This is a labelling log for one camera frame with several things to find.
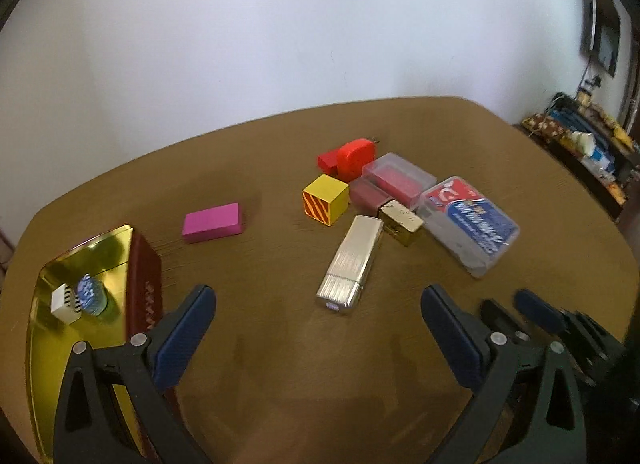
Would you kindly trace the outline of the white cube with black stripes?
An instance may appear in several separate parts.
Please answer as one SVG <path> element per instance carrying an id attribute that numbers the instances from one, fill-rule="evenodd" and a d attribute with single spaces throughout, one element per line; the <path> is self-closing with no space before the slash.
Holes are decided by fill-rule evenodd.
<path id="1" fill-rule="evenodd" d="M 52 291 L 50 311 L 53 317 L 66 325 L 71 325 L 81 317 L 79 298 L 68 285 L 62 284 Z"/>

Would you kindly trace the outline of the blue patterned round cap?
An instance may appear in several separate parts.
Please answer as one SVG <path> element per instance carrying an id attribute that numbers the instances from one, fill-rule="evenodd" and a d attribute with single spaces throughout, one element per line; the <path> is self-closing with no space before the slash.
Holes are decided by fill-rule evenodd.
<path id="1" fill-rule="evenodd" d="M 76 286 L 76 297 L 80 308 L 99 317 L 108 305 L 107 291 L 103 283 L 90 274 L 85 274 Z"/>

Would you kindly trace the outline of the gold capped lipstick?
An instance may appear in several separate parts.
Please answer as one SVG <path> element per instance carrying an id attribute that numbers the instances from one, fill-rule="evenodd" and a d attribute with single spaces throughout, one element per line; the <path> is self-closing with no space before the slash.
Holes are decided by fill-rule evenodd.
<path id="1" fill-rule="evenodd" d="M 396 199 L 378 209 L 384 230 L 404 246 L 409 246 L 423 228 L 423 220 Z"/>

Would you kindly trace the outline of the silver lighter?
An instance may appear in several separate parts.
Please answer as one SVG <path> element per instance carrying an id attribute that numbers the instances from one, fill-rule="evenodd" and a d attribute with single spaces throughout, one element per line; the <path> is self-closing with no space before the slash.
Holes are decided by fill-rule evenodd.
<path id="1" fill-rule="evenodd" d="M 323 306 L 344 313 L 357 305 L 382 232 L 381 219 L 354 218 L 316 293 Z"/>

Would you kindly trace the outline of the clear box with red insert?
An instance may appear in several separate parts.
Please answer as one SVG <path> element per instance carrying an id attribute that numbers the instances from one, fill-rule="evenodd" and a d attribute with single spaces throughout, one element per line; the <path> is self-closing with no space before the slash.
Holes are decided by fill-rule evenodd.
<path id="1" fill-rule="evenodd" d="M 364 165 L 361 176 L 410 210 L 416 209 L 420 195 L 437 182 L 430 172 L 395 153 Z"/>

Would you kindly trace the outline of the yellow striped cube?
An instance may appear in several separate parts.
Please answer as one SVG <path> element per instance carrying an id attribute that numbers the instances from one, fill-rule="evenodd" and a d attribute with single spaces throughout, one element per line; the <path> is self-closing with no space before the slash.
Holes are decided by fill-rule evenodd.
<path id="1" fill-rule="evenodd" d="M 328 227 L 349 205 L 348 184 L 328 175 L 320 175 L 309 183 L 302 196 L 305 215 Z"/>

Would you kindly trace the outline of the pink rectangular block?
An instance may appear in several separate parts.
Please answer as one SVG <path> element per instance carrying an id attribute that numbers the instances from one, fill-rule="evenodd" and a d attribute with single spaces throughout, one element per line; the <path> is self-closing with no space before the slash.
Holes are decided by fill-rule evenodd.
<path id="1" fill-rule="evenodd" d="M 187 243 L 223 239 L 241 234 L 244 224 L 244 213 L 239 203 L 210 207 L 184 216 L 182 238 Z"/>

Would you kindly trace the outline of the small red block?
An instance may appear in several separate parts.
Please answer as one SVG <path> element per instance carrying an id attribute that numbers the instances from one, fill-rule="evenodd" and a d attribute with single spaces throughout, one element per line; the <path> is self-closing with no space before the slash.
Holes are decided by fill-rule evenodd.
<path id="1" fill-rule="evenodd" d="M 325 175 L 337 176 L 337 153 L 338 149 L 334 149 L 317 156 L 317 165 Z"/>

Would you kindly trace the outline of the gold and red toffee tin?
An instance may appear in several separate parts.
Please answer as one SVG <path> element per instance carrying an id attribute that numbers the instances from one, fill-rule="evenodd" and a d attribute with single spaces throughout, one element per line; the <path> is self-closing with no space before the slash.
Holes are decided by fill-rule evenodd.
<path id="1" fill-rule="evenodd" d="M 107 307 L 97 317 L 85 312 L 67 325 L 50 311 L 52 293 L 63 284 L 75 288 L 86 274 L 103 283 Z M 30 310 L 26 377 L 32 427 L 44 462 L 53 461 L 56 403 L 73 344 L 87 340 L 94 348 L 119 346 L 162 317 L 160 256 L 129 224 L 88 239 L 42 267 Z"/>

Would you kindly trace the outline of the cluttered side shelf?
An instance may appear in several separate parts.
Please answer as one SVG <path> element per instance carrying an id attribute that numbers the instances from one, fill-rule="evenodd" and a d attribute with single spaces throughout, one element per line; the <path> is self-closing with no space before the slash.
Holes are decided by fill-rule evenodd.
<path id="1" fill-rule="evenodd" d="M 580 88 L 555 94 L 544 112 L 516 125 L 561 163 L 613 220 L 620 219 L 639 180 L 639 144 Z"/>

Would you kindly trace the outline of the white paper cup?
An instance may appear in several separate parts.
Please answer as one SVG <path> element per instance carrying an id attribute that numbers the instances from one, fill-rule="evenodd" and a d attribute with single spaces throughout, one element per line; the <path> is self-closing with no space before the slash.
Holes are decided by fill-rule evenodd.
<path id="1" fill-rule="evenodd" d="M 580 155 L 590 157 L 596 149 L 596 139 L 590 132 L 574 131 L 570 134 L 570 138 L 575 145 L 576 151 Z"/>

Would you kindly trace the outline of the wall mounted dark screen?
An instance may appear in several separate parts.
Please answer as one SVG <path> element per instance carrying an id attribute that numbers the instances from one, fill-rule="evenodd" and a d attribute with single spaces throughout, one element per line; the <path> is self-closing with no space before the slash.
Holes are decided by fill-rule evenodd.
<path id="1" fill-rule="evenodd" d="M 587 0 L 584 52 L 614 77 L 620 53 L 620 13 L 614 0 Z"/>

